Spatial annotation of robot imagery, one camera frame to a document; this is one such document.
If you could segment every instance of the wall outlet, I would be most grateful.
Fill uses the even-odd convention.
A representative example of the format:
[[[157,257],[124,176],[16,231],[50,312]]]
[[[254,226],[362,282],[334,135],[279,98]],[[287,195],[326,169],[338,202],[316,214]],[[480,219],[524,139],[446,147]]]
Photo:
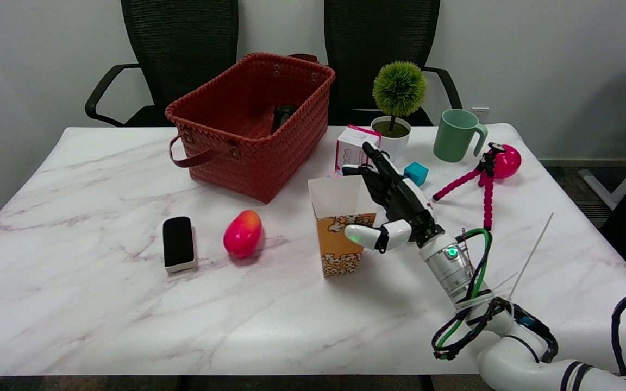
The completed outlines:
[[[470,111],[477,116],[480,120],[480,124],[487,123],[487,116],[489,116],[489,107],[473,107]]]

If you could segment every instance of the mug handle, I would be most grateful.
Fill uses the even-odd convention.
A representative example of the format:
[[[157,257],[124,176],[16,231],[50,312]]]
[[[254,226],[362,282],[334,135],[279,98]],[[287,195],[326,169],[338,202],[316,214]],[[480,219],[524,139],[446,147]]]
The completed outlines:
[[[475,155],[475,157],[477,157],[477,155],[480,154],[480,151],[482,150],[482,147],[485,144],[485,140],[487,140],[487,134],[489,132],[487,132],[487,127],[484,126],[483,124],[477,124],[475,126],[475,133],[479,133],[480,134],[480,139],[477,140],[477,145],[475,146],[475,152],[472,153]]]

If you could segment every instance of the flexible tripod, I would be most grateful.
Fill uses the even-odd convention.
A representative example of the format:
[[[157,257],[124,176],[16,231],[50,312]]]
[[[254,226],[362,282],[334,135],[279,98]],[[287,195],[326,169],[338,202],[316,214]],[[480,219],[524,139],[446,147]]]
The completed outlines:
[[[484,228],[489,231],[492,230],[492,196],[494,196],[494,159],[497,154],[506,151],[501,144],[489,143],[490,150],[482,154],[482,160],[477,164],[477,167],[469,173],[452,181],[441,191],[434,194],[432,197],[434,201],[438,201],[444,198],[445,195],[460,185],[464,185],[467,181],[472,180],[475,176],[479,175],[480,179],[477,181],[477,186],[485,188],[485,220]]]

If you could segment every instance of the artificial plant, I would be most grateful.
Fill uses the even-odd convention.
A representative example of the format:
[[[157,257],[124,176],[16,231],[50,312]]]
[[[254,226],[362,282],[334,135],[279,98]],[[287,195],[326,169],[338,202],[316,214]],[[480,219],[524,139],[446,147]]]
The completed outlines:
[[[390,116],[387,134],[393,131],[395,118],[409,116],[420,108],[426,91],[427,80],[414,62],[395,61],[380,69],[373,80],[373,99],[380,111]]]

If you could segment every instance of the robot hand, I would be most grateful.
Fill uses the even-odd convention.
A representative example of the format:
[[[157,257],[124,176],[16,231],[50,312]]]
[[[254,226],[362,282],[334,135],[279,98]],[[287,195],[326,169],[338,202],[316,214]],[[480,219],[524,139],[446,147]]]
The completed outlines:
[[[417,242],[418,247],[423,247],[431,238],[444,233],[434,223],[429,202],[420,188],[402,176],[387,154],[370,143],[363,143],[362,149],[372,160],[375,170],[368,165],[346,164],[342,167],[342,174],[363,176],[373,202],[385,209],[390,223],[380,228],[349,225],[345,235],[353,242],[383,253],[386,248],[397,247],[403,242]]]

